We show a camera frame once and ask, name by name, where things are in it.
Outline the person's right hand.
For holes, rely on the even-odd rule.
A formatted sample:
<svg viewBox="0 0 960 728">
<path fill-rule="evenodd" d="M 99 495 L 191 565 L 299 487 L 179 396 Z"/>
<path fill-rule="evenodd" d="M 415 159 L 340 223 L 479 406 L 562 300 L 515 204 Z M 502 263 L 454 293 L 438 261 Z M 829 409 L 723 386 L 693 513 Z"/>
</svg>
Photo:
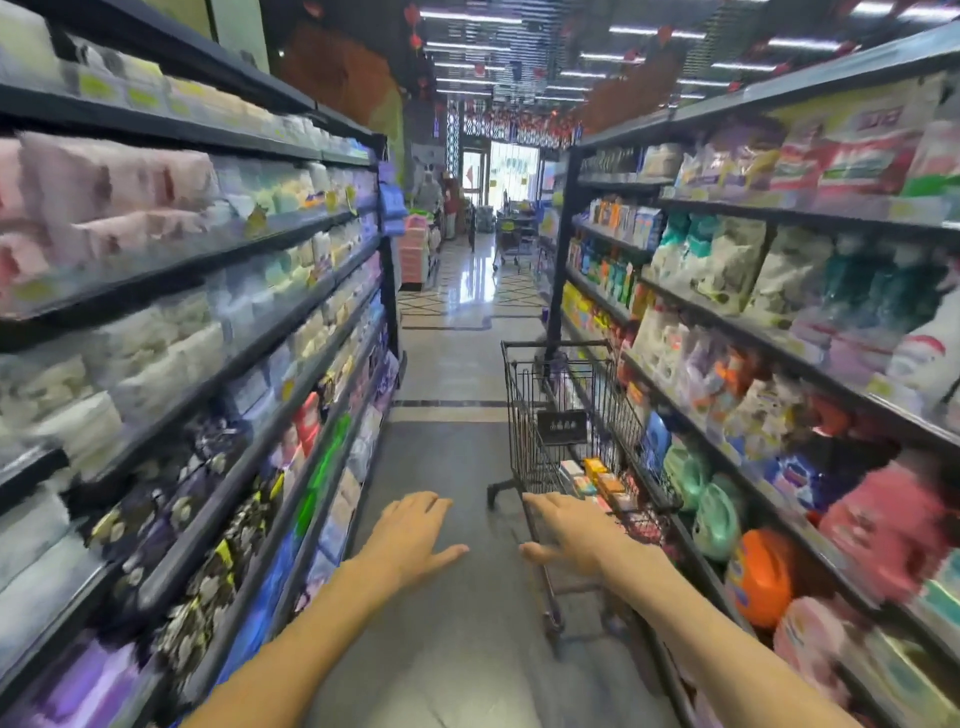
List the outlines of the person's right hand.
<svg viewBox="0 0 960 728">
<path fill-rule="evenodd" d="M 578 573 L 613 578 L 622 573 L 644 546 L 623 532 L 610 516 L 593 505 L 558 492 L 522 495 L 558 541 L 561 559 Z"/>
</svg>

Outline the person's left hand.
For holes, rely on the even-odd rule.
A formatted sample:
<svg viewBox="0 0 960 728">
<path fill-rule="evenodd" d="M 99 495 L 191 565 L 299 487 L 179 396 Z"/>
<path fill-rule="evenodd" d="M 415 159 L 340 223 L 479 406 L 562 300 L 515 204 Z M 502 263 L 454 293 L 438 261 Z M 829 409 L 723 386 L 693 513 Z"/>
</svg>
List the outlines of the person's left hand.
<svg viewBox="0 0 960 728">
<path fill-rule="evenodd" d="M 433 491 L 415 491 L 389 504 L 351 559 L 358 574 L 383 599 L 426 579 L 426 553 L 443 551 L 437 542 L 452 505 Z"/>
</svg>

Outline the person's right forearm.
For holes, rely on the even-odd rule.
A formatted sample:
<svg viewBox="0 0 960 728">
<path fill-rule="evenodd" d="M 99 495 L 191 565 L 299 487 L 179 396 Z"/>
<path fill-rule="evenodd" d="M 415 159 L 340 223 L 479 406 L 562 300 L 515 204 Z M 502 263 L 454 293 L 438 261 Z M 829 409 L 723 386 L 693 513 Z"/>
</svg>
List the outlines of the person's right forearm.
<svg viewBox="0 0 960 728">
<path fill-rule="evenodd" d="M 660 549 L 616 540 L 606 584 L 694 678 L 724 728 L 862 728 L 693 588 Z"/>
</svg>

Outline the person's left forearm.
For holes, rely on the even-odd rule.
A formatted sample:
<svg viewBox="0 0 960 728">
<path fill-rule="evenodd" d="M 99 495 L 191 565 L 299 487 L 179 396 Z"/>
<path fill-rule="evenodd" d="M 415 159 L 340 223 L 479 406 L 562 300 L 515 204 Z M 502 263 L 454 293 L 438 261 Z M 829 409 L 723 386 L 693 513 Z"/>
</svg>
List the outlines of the person's left forearm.
<svg viewBox="0 0 960 728">
<path fill-rule="evenodd" d="M 358 556 L 278 637 L 218 685 L 180 728 L 298 728 L 319 686 L 402 588 L 402 569 Z"/>
</svg>

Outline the pile of small boxes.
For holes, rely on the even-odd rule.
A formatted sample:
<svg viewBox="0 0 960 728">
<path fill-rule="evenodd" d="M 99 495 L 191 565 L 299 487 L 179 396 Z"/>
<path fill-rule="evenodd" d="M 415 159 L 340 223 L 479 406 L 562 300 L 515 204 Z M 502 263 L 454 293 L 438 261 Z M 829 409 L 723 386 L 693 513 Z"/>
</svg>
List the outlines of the pile of small boxes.
<svg viewBox="0 0 960 728">
<path fill-rule="evenodd" d="M 558 476 L 565 491 L 608 517 L 627 517 L 641 510 L 638 497 L 598 458 L 561 460 Z"/>
</svg>

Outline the black cart sign plate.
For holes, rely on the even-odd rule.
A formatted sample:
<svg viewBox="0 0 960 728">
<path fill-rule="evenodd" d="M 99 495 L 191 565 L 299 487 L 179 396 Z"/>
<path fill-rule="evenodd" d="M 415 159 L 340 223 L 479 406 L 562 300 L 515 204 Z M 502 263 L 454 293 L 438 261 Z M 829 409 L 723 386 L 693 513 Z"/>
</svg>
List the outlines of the black cart sign plate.
<svg viewBox="0 0 960 728">
<path fill-rule="evenodd" d="M 539 410 L 534 423 L 536 434 L 546 447 L 571 447 L 590 441 L 590 418 L 584 409 Z"/>
</svg>

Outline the green detergent bottle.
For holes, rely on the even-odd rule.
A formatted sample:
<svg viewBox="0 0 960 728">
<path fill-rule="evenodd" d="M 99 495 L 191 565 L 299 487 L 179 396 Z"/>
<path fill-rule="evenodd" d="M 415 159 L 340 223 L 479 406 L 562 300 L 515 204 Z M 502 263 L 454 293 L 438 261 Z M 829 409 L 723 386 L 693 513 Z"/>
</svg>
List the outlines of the green detergent bottle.
<svg viewBox="0 0 960 728">
<path fill-rule="evenodd" d="M 707 457 L 696 447 L 675 439 L 664 455 L 663 474 L 679 497 L 679 510 L 696 513 L 712 476 Z"/>
</svg>

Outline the teal detergent bottle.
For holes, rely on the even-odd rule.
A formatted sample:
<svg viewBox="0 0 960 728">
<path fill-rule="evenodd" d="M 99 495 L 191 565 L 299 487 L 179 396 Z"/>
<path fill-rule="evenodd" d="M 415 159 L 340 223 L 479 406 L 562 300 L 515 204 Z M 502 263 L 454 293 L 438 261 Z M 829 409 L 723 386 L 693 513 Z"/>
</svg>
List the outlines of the teal detergent bottle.
<svg viewBox="0 0 960 728">
<path fill-rule="evenodd" d="M 691 531 L 697 551 L 714 564 L 727 564 L 741 539 L 745 511 L 746 503 L 735 483 L 726 476 L 708 482 Z"/>
</svg>

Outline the orange detergent bottle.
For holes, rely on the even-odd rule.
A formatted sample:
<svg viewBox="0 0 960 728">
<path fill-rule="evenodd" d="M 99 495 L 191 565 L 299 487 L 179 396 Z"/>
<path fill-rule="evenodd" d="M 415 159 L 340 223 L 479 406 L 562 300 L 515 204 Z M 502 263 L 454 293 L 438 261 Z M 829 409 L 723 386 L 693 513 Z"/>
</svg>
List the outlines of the orange detergent bottle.
<svg viewBox="0 0 960 728">
<path fill-rule="evenodd" d="M 774 630 L 794 600 L 795 556 L 792 541 L 771 528 L 747 531 L 734 549 L 725 586 L 753 629 Z"/>
</svg>

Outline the row of dark floral packs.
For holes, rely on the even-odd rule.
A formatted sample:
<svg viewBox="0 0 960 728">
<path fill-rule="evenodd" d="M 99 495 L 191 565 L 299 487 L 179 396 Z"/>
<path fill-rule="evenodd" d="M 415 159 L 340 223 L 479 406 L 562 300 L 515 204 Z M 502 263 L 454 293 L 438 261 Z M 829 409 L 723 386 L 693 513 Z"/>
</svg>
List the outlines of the row of dark floral packs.
<svg viewBox="0 0 960 728">
<path fill-rule="evenodd" d="M 180 692 L 205 661 L 284 501 L 289 420 L 189 422 L 87 532 L 114 567 L 102 629 Z"/>
</svg>

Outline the dark tissue shelving unit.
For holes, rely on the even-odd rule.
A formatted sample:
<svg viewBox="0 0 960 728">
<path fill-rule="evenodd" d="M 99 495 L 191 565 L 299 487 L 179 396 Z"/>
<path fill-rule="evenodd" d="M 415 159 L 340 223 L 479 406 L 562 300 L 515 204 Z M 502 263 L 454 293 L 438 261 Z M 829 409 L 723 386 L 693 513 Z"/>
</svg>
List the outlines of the dark tissue shelving unit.
<svg viewBox="0 0 960 728">
<path fill-rule="evenodd" d="M 0 289 L 0 355 L 203 292 L 227 359 L 166 415 L 135 433 L 94 478 L 47 441 L 0 442 L 0 720 L 87 630 L 107 635 L 115 570 L 89 545 L 128 478 L 196 420 L 289 421 L 284 500 L 193 679 L 173 691 L 140 665 L 108 728 L 147 728 L 190 710 L 216 678 L 306 494 L 319 435 L 317 396 L 343 358 L 377 345 L 383 312 L 377 153 L 381 139 L 305 91 L 145 0 L 0 0 L 0 137 L 37 132 L 212 156 L 360 168 L 376 197 L 357 213 L 316 212 L 220 224 L 190 257 L 111 279 Z"/>
</svg>

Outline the pink detergent bottle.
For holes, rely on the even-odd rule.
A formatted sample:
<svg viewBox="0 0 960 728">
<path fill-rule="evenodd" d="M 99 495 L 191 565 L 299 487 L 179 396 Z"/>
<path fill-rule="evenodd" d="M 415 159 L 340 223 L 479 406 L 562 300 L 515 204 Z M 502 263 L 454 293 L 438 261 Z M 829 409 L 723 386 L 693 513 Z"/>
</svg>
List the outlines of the pink detergent bottle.
<svg viewBox="0 0 960 728">
<path fill-rule="evenodd" d="M 780 619 L 773 649 L 824 698 L 847 709 L 850 692 L 837 672 L 848 641 L 848 623 L 834 607 L 817 597 L 793 600 Z"/>
</svg>

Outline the row of colourful small bottles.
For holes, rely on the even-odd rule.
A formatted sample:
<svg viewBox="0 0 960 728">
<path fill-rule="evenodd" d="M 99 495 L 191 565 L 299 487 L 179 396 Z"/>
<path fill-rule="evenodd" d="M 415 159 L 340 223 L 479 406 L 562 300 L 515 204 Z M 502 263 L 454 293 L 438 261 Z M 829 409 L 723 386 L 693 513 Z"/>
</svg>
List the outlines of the row of colourful small bottles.
<svg viewBox="0 0 960 728">
<path fill-rule="evenodd" d="M 639 324 L 649 306 L 651 272 L 666 213 L 617 195 L 595 197 L 572 217 L 568 267 L 589 282 L 620 317 Z"/>
</svg>

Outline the pink display stand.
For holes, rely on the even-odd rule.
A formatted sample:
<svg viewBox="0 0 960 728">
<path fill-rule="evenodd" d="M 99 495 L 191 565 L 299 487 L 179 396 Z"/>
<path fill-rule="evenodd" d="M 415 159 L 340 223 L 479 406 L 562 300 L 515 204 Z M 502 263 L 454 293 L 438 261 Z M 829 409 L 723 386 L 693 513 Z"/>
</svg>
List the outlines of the pink display stand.
<svg viewBox="0 0 960 728">
<path fill-rule="evenodd" d="M 423 291 L 429 284 L 434 262 L 435 245 L 433 218 L 414 213 L 404 220 L 404 232 L 397 239 L 400 290 Z"/>
</svg>

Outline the dark detergent shelving unit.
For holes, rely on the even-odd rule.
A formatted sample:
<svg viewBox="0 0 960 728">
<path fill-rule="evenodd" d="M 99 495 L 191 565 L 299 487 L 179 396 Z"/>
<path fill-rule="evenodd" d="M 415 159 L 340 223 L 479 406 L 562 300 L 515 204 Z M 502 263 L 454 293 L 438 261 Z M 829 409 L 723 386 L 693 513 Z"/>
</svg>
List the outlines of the dark detergent shelving unit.
<svg viewBox="0 0 960 728">
<path fill-rule="evenodd" d="M 551 340 L 613 349 L 617 381 L 648 415 L 648 464 L 663 483 L 678 439 L 746 504 L 742 535 L 771 528 L 795 551 L 793 601 L 829 603 L 847 622 L 836 665 L 846 711 L 862 728 L 960 728 L 960 23 L 924 30 L 671 104 L 682 70 L 660 47 L 577 103 L 582 135 L 563 162 L 556 203 L 558 279 Z M 768 188 L 784 126 L 774 110 L 939 72 L 957 85 L 894 196 Z M 644 276 L 650 297 L 628 321 L 569 267 L 572 217 L 616 195 L 669 213 L 734 216 L 831 237 L 822 300 L 787 331 L 675 294 Z M 910 600 L 881 602 L 819 532 L 822 516 L 903 450 L 935 455 L 956 498 L 952 547 Z M 695 514 L 670 517 L 661 550 L 678 573 L 774 652 L 725 586 L 726 564 L 695 547 Z M 649 639 L 683 728 L 724 728 L 694 678 L 604 578 L 610 629 Z"/>
</svg>

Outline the distant shopping cart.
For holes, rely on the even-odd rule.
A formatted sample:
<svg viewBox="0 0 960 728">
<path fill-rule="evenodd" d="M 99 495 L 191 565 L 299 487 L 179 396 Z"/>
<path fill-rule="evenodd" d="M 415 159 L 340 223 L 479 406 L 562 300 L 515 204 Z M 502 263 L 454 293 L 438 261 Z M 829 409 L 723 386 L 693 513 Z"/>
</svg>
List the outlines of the distant shopping cart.
<svg viewBox="0 0 960 728">
<path fill-rule="evenodd" d="M 533 251 L 538 238 L 538 228 L 533 214 L 497 214 L 492 271 L 498 273 L 510 263 L 518 272 L 531 273 Z"/>
</svg>

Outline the pink refill pack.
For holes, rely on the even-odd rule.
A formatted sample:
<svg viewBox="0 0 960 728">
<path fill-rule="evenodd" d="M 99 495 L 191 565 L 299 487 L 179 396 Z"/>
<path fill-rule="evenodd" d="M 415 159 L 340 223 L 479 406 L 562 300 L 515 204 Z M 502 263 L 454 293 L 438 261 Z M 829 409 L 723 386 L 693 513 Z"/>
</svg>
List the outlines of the pink refill pack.
<svg viewBox="0 0 960 728">
<path fill-rule="evenodd" d="M 818 529 L 873 597 L 903 603 L 951 550 L 947 521 L 955 504 L 939 458 L 904 449 L 834 502 Z"/>
</svg>

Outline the row of white refill bags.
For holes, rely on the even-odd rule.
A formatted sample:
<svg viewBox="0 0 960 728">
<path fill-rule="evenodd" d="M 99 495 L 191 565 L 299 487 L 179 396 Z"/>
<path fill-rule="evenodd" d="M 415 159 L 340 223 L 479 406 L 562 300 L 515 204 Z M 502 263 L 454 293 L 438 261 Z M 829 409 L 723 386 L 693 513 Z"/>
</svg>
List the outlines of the row of white refill bags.
<svg viewBox="0 0 960 728">
<path fill-rule="evenodd" d="M 787 332 L 822 301 L 834 239 L 790 224 L 670 212 L 647 280 L 722 313 Z"/>
</svg>

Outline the glass entrance door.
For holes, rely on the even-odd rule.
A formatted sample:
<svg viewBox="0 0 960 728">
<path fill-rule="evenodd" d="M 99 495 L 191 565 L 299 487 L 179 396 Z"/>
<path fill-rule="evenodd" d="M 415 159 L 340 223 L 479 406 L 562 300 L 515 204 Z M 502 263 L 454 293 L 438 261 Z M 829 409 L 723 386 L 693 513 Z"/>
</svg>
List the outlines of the glass entrance door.
<svg viewBox="0 0 960 728">
<path fill-rule="evenodd" d="M 501 211 L 539 200 L 542 153 L 536 147 L 481 139 L 460 152 L 460 185 L 477 208 Z"/>
</svg>

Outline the row of white tissue packs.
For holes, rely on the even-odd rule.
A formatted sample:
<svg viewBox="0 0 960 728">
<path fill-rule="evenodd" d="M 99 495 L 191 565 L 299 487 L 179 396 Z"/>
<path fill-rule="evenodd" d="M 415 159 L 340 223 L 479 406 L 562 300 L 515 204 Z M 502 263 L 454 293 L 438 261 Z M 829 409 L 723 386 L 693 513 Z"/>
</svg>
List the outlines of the row of white tissue packs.
<svg viewBox="0 0 960 728">
<path fill-rule="evenodd" d="M 201 291 L 0 354 L 0 442 L 53 442 L 72 474 L 94 479 L 227 359 Z"/>
</svg>

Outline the row of purple packs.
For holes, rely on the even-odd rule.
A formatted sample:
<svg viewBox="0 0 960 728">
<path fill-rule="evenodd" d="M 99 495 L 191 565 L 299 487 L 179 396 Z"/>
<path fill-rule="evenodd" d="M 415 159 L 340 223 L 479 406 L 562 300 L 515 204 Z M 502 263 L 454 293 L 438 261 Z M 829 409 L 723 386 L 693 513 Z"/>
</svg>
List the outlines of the row of purple packs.
<svg viewBox="0 0 960 728">
<path fill-rule="evenodd" d="M 29 687 L 0 728 L 109 728 L 140 674 L 138 646 L 80 634 Z"/>
</svg>

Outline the row of pale green packs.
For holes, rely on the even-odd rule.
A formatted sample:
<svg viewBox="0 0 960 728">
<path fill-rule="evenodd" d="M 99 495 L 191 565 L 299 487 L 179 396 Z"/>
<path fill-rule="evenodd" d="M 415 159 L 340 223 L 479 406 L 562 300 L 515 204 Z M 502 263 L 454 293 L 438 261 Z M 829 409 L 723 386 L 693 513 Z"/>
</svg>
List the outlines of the row of pale green packs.
<svg viewBox="0 0 960 728">
<path fill-rule="evenodd" d="M 377 197 L 377 175 L 360 168 L 226 155 L 212 155 L 211 164 L 213 198 L 203 215 L 213 225 L 246 221 L 255 213 L 354 214 Z"/>
</svg>

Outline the hanging red lantern decorations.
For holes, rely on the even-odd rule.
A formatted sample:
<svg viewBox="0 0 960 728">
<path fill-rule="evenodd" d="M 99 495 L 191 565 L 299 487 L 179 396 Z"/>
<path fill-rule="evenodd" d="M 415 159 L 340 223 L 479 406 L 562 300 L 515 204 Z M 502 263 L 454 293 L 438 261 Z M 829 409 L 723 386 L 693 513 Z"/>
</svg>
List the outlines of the hanging red lantern decorations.
<svg viewBox="0 0 960 728">
<path fill-rule="evenodd" d="M 564 147 L 585 91 L 563 86 L 583 0 L 400 0 L 418 92 L 458 132 Z"/>
</svg>

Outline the row of ceiling light strips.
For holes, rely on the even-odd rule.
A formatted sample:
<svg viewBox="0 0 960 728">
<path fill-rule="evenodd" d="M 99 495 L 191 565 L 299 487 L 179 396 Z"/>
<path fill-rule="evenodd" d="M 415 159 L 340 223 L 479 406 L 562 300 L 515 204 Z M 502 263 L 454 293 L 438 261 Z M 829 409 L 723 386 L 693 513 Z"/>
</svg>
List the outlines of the row of ceiling light strips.
<svg viewBox="0 0 960 728">
<path fill-rule="evenodd" d="M 685 105 L 960 23 L 960 0 L 416 0 L 417 30 L 451 96 L 572 107 L 601 81 L 680 57 Z"/>
</svg>

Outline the row of pink tissue packs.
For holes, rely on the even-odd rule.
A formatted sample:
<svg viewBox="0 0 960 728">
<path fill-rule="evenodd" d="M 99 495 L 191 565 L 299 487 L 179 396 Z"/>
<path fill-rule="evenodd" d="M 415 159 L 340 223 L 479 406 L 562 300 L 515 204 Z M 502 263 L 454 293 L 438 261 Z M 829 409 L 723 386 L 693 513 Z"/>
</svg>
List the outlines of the row of pink tissue packs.
<svg viewBox="0 0 960 728">
<path fill-rule="evenodd" d="M 0 289 L 156 269 L 194 256 L 232 215 L 207 153 L 0 136 Z"/>
</svg>

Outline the row of red white bags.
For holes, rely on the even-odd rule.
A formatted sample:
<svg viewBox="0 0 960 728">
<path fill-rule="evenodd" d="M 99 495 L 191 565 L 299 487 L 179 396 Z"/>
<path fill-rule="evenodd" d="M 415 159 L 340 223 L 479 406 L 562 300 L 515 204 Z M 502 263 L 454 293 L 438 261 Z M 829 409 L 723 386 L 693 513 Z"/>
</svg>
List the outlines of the row of red white bags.
<svg viewBox="0 0 960 728">
<path fill-rule="evenodd" d="M 838 92 L 770 112 L 785 131 L 768 188 L 837 195 L 894 196 L 957 75 L 939 72 Z"/>
</svg>

